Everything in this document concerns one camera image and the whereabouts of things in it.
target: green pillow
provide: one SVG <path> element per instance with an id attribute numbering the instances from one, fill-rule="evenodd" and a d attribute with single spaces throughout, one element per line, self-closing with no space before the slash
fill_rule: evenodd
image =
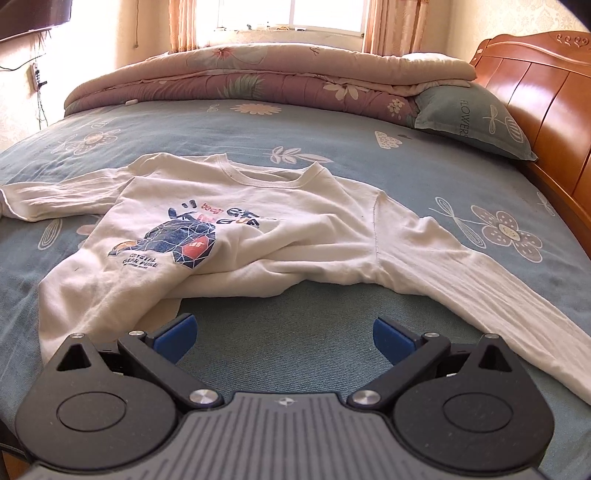
<path id="1" fill-rule="evenodd" d="M 415 128 L 431 130 L 504 157 L 538 159 L 505 105 L 476 83 L 470 88 L 432 87 L 415 100 L 420 109 Z"/>

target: metal screw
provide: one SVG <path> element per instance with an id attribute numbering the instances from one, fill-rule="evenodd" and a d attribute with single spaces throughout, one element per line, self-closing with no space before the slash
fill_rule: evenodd
<path id="1" fill-rule="evenodd" d="M 209 405 L 214 403 L 219 398 L 217 392 L 209 390 L 208 388 L 200 388 L 191 392 L 189 400 L 198 405 Z"/>
<path id="2" fill-rule="evenodd" d="M 353 394 L 353 401 L 359 405 L 375 405 L 382 397 L 374 390 L 357 390 Z"/>

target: wooden headboard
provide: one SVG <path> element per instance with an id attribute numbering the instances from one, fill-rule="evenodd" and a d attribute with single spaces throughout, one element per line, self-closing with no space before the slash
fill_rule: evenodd
<path id="1" fill-rule="evenodd" d="M 539 157 L 519 169 L 591 257 L 591 34 L 499 35 L 479 45 L 471 64 Z"/>

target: folded blanket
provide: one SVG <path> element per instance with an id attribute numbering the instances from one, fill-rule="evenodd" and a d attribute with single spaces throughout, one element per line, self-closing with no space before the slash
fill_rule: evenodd
<path id="1" fill-rule="evenodd" d="M 75 88 L 66 116 L 128 100 L 245 99 L 355 113 L 413 126 L 412 99 L 438 85 L 468 87 L 469 63 L 437 53 L 381 57 L 299 43 L 164 54 Z"/>

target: white shirt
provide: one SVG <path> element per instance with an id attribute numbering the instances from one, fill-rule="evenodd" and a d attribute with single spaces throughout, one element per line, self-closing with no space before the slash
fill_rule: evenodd
<path id="1" fill-rule="evenodd" d="M 2 214 L 29 222 L 105 215 L 39 285 L 45 361 L 73 332 L 95 342 L 123 335 L 162 299 L 273 296 L 305 279 L 377 283 L 427 295 L 502 335 L 591 404 L 584 331 L 433 218 L 320 164 L 283 170 L 225 155 L 159 153 L 57 184 L 7 185 L 2 193 Z"/>

